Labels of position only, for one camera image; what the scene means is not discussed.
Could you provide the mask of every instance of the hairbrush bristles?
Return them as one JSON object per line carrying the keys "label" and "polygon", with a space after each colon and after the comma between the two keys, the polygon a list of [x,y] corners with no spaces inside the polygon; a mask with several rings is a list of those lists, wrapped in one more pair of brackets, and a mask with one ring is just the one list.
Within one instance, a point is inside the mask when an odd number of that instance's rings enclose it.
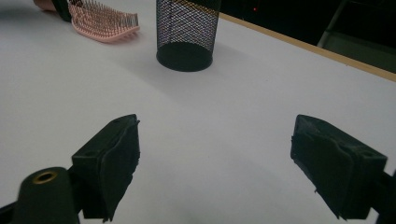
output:
{"label": "hairbrush bristles", "polygon": [[93,0],[69,0],[76,31],[100,42],[113,42],[140,29],[137,14],[117,11]]}

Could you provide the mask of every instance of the black object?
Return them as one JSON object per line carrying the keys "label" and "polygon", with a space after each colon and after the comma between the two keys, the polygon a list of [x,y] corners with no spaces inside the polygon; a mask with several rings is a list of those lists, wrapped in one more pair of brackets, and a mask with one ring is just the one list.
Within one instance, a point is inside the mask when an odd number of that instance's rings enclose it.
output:
{"label": "black object", "polygon": [[330,123],[297,116],[291,158],[337,217],[396,223],[396,176],[383,172],[387,157]]}
{"label": "black object", "polygon": [[221,0],[157,0],[157,60],[182,72],[212,64]]}
{"label": "black object", "polygon": [[52,4],[55,6],[55,9],[61,16],[62,20],[68,22],[72,20],[72,16],[70,15],[69,12],[69,5],[67,4],[67,0],[52,0]]}
{"label": "black object", "polygon": [[76,224],[112,220],[140,157],[136,115],[112,120],[73,155],[66,171],[52,167],[29,175],[15,203],[0,209],[0,223]]}

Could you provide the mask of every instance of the black mesh pencil cup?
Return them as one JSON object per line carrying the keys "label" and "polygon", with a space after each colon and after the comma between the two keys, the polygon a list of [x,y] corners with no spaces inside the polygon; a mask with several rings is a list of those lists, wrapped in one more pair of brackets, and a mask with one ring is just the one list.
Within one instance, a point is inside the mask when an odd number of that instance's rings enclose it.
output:
{"label": "black mesh pencil cup", "polygon": [[157,0],[157,60],[182,72],[212,64],[221,0]]}

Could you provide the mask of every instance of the table surface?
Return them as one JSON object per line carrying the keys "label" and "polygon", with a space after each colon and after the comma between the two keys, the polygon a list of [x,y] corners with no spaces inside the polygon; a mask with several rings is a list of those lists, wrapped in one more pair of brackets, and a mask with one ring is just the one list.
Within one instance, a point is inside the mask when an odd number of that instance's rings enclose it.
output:
{"label": "table surface", "polygon": [[137,12],[141,31],[102,44],[33,1],[0,2],[0,205],[29,174],[70,167],[127,114],[141,120],[142,153],[114,223],[346,223],[290,159],[298,114],[329,121],[396,169],[394,82],[223,19],[213,64],[175,72],[155,58],[155,1],[101,2]]}

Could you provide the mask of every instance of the dark background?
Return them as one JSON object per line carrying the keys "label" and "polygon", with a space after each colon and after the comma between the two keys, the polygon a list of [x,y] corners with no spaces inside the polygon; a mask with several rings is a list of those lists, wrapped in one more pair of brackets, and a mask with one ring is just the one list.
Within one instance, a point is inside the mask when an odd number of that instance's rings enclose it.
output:
{"label": "dark background", "polygon": [[[342,0],[222,0],[221,12],[317,45]],[[348,0],[331,29],[396,48],[396,0]]]}

